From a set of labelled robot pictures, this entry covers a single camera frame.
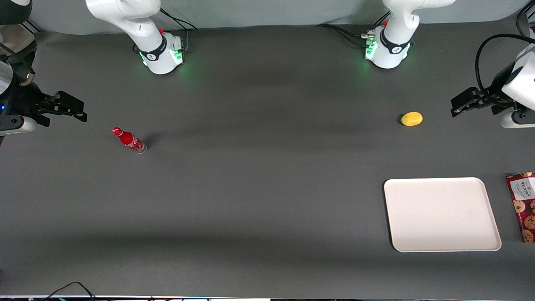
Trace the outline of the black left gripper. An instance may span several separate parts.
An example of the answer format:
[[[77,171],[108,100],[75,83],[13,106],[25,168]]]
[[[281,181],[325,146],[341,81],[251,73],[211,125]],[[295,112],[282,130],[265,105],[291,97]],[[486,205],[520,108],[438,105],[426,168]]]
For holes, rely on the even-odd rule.
[[[467,88],[461,93],[461,97],[451,99],[451,116],[462,114],[464,111],[474,109],[491,108],[492,114],[497,115],[508,109],[514,109],[514,100],[502,92],[501,87]]]

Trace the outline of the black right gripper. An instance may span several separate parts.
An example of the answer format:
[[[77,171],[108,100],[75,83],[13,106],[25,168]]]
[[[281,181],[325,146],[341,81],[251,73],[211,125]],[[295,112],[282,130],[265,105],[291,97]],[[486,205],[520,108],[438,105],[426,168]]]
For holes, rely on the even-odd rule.
[[[35,83],[28,86],[15,85],[15,115],[32,118],[38,125],[49,127],[50,118],[44,114],[50,113],[55,105],[62,109],[62,115],[87,122],[88,115],[84,112],[84,102],[71,94],[58,91],[55,95],[48,95],[42,93]]]

